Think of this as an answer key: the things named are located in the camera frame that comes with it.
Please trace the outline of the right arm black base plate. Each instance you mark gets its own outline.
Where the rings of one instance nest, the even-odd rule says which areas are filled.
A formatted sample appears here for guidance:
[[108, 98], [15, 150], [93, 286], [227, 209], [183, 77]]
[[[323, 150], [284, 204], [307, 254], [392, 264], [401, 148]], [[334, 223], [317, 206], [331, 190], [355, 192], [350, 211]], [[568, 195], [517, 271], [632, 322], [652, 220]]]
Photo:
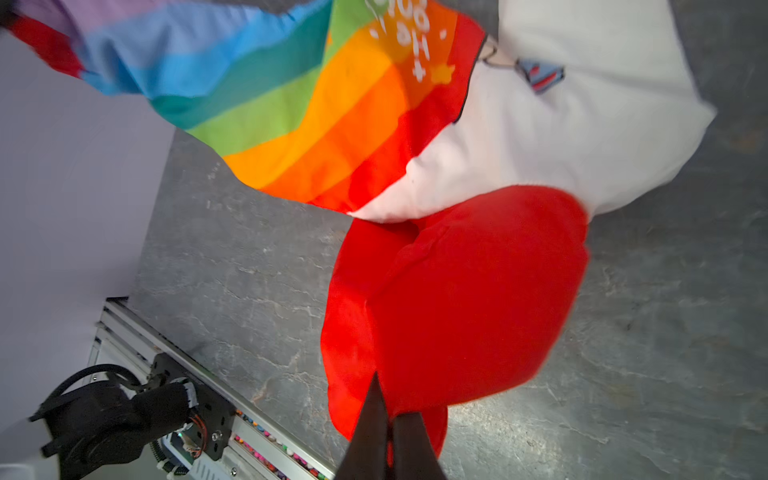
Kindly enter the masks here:
[[187, 423], [191, 425], [187, 438], [193, 445], [192, 456], [199, 458], [205, 454], [211, 460], [220, 460], [231, 438], [234, 405], [168, 353], [155, 356], [148, 380], [152, 387], [173, 381], [192, 385], [194, 395], [187, 415]]

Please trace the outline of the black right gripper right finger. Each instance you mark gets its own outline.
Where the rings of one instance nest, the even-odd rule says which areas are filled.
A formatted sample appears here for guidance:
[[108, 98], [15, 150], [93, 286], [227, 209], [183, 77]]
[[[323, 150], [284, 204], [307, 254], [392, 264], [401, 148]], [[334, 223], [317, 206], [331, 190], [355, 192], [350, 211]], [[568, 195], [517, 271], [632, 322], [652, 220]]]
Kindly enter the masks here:
[[393, 465], [396, 480], [446, 480], [427, 435], [422, 416], [408, 413], [392, 424]]

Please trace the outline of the colourful rainbow kids jacket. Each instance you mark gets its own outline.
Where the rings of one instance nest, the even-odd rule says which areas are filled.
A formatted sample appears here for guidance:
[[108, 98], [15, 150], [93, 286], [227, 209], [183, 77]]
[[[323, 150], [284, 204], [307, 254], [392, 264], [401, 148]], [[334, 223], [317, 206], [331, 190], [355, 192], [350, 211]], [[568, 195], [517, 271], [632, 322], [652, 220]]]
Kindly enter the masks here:
[[716, 111], [666, 1], [5, 1], [53, 70], [137, 95], [267, 195], [352, 218], [321, 352], [440, 452], [451, 406], [533, 378], [597, 215], [670, 182]]

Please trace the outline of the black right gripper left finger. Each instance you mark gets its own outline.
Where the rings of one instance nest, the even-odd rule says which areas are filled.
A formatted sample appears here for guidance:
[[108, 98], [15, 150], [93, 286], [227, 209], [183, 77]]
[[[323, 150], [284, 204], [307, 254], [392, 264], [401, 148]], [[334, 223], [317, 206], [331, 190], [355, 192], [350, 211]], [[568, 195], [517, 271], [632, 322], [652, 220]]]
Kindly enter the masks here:
[[378, 375], [374, 374], [352, 440], [334, 479], [387, 479], [388, 434], [388, 413]]

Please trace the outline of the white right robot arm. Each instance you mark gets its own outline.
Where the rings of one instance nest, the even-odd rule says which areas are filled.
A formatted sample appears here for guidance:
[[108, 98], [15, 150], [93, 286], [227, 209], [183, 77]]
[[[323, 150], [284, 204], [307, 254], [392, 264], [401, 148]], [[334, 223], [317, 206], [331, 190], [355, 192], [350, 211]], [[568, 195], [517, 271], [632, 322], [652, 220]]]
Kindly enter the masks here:
[[30, 417], [58, 460], [62, 479], [130, 463], [144, 447], [170, 479], [442, 479], [421, 414], [391, 418], [373, 379], [352, 440], [336, 471], [313, 458], [264, 418], [166, 354], [147, 380], [114, 364], [89, 366], [64, 380]]

